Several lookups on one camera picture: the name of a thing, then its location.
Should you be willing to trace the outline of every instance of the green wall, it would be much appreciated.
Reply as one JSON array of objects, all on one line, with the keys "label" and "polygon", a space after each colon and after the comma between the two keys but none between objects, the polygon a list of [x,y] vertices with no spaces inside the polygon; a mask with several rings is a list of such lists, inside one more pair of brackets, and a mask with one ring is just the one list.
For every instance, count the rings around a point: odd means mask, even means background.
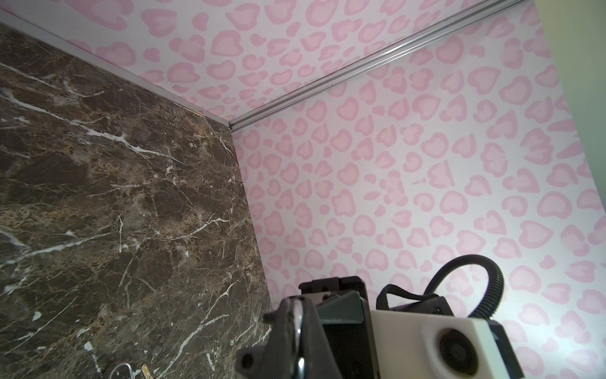
[{"label": "green wall", "polygon": [[606,205],[606,0],[535,0],[585,155]]}]

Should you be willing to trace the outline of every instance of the black strap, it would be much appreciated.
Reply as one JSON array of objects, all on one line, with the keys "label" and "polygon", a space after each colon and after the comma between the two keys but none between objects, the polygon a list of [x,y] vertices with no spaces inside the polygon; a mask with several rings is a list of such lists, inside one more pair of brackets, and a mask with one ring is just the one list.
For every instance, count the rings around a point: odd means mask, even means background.
[{"label": "black strap", "polygon": [[381,290],[381,293],[377,297],[376,308],[377,310],[389,310],[389,304],[387,303],[387,294],[390,293],[392,295],[399,296],[401,298],[417,300],[417,301],[425,301],[427,299],[431,299],[437,297],[435,293],[427,293],[425,295],[416,295],[414,293],[408,292],[407,290],[396,286],[395,284],[388,284]]}]

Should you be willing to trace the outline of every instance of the aluminum ceiling trim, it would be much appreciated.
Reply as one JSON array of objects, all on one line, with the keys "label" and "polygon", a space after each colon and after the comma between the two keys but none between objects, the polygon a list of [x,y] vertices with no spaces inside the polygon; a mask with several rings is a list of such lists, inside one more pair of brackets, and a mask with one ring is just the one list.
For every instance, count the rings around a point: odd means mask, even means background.
[{"label": "aluminum ceiling trim", "polygon": [[241,130],[264,118],[273,116],[287,108],[295,106],[312,96],[324,92],[331,87],[367,73],[379,66],[401,58],[404,55],[422,49],[439,39],[448,37],[459,30],[496,13],[527,0],[483,0],[449,18],[427,27],[407,38],[389,45],[378,52],[345,66],[327,76],[315,80],[284,96],[253,109],[230,121],[231,132]]},{"label": "aluminum ceiling trim", "polygon": [[109,63],[108,61],[104,61],[103,59],[99,58],[98,56],[96,56],[92,53],[89,53],[86,50],[80,49],[79,47],[67,42],[66,40],[59,38],[56,35],[54,35],[50,32],[47,32],[46,30],[41,29],[41,28],[39,28],[15,15],[12,15],[9,12],[1,10],[1,9],[0,9],[0,23],[6,25],[8,27],[11,27],[13,29],[19,30],[21,33],[26,34],[39,41],[42,41],[48,45],[56,47],[57,49],[60,49],[64,52],[68,53],[69,55],[73,55],[76,58],[79,58],[79,59],[85,61],[86,63],[97,66],[100,69],[103,69],[105,71],[109,71],[112,74],[119,76],[120,78],[122,78],[124,80],[128,80],[129,82],[132,82],[140,87],[143,87],[148,91],[151,91],[163,98],[166,98],[172,102],[175,102],[175,103],[177,103],[177,105],[179,105],[193,113],[202,115],[206,118],[210,118],[227,127],[229,126],[229,123],[227,122],[226,119],[221,118],[217,115],[214,115],[214,114],[208,112],[207,110],[202,109],[199,106],[194,105],[186,100],[183,100],[179,96],[174,95],[174,94],[170,93],[169,91],[166,91],[165,89],[156,86],[155,84],[145,81],[145,80],[141,79],[140,77],[136,76],[135,74],[128,72],[112,63]]}]

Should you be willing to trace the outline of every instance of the camera lens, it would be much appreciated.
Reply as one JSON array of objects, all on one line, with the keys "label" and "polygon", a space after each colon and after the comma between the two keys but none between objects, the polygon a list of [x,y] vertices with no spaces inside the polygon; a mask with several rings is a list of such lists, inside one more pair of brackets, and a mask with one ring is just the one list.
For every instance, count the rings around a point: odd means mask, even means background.
[{"label": "camera lens", "polygon": [[458,330],[450,330],[440,338],[442,359],[460,374],[474,375],[478,371],[478,355],[469,338]]}]

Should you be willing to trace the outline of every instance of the screw hole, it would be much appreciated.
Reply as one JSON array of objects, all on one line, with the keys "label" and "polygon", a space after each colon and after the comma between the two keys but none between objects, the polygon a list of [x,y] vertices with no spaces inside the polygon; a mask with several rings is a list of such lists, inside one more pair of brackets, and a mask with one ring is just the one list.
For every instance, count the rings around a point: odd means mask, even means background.
[{"label": "screw hole", "polygon": [[255,363],[255,359],[253,358],[252,355],[246,354],[242,357],[242,367],[244,369],[248,370],[249,368],[253,367],[254,363]]}]

